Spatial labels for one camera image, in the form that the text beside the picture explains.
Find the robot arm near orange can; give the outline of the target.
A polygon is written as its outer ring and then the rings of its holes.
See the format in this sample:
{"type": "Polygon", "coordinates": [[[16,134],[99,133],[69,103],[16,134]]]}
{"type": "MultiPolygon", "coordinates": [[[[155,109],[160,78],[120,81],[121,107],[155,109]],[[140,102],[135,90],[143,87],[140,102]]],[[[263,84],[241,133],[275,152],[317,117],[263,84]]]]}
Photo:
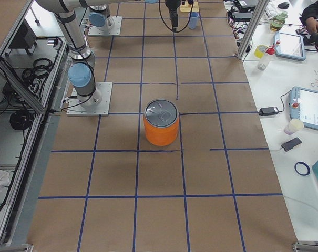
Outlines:
{"type": "Polygon", "coordinates": [[[97,89],[94,65],[95,56],[89,48],[83,32],[76,20],[75,8],[91,8],[99,14],[96,7],[121,1],[37,1],[45,10],[52,12],[69,45],[69,54],[73,65],[68,77],[77,92],[79,105],[84,108],[95,107],[102,100],[102,93],[97,89]]]}

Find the robot arm near wooden stand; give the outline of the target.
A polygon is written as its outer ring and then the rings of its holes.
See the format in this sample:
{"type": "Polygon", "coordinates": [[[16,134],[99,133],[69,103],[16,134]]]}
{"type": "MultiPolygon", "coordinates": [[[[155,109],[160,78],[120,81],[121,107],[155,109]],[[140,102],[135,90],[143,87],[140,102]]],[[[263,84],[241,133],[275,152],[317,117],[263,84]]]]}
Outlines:
{"type": "Polygon", "coordinates": [[[100,30],[112,29],[114,23],[109,5],[94,5],[89,8],[90,23],[100,30]]]}

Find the person's hand at desk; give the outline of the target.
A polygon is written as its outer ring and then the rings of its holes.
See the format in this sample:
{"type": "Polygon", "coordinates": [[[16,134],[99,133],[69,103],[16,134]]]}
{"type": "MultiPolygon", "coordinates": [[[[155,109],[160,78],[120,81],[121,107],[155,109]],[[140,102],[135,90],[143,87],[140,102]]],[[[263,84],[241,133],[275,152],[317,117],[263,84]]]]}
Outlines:
{"type": "Polygon", "coordinates": [[[314,17],[306,19],[306,29],[309,34],[318,33],[318,21],[314,17]]]}

